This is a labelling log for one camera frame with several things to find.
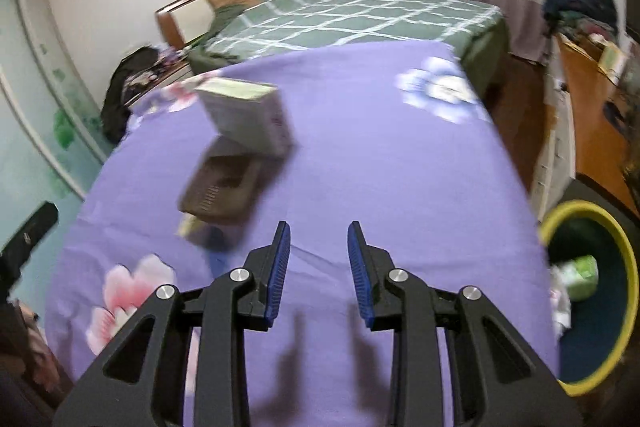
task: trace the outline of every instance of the wooden floor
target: wooden floor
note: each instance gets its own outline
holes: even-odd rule
[[[522,183],[529,190],[545,139],[543,68],[508,55],[500,65],[503,84],[485,96]]]

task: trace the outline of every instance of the headboard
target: headboard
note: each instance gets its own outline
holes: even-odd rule
[[[207,0],[177,0],[156,11],[164,40],[178,50],[204,35],[213,17],[214,12]]]

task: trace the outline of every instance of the pink flower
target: pink flower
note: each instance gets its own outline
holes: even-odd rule
[[[175,273],[155,254],[140,260],[133,274],[121,264],[107,272],[102,288],[106,309],[94,308],[91,324],[86,330],[86,343],[94,355],[104,349],[148,296],[163,284],[175,285]],[[193,333],[187,361],[187,394],[193,394],[194,390],[199,341],[198,334]]]

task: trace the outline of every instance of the blue gripper pad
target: blue gripper pad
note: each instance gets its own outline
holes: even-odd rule
[[[358,298],[358,308],[360,309],[360,317],[364,319],[367,328],[373,326],[375,313],[373,310],[373,293],[372,284],[369,273],[367,272],[367,264],[364,259],[367,244],[364,241],[360,225],[354,221],[349,226],[347,233],[347,248],[349,251],[349,262],[351,264],[351,274],[353,275],[353,284],[356,288],[356,297]]]
[[[275,257],[267,284],[267,302],[264,311],[264,318],[270,327],[273,326],[273,321],[278,316],[278,310],[280,309],[284,276],[287,273],[289,251],[291,250],[291,230],[287,223],[284,223],[281,233],[276,233],[272,248],[273,247],[275,247]]]

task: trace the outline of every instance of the box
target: box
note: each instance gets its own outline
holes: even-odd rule
[[[216,77],[196,93],[222,136],[264,155],[289,152],[292,137],[276,86]]]

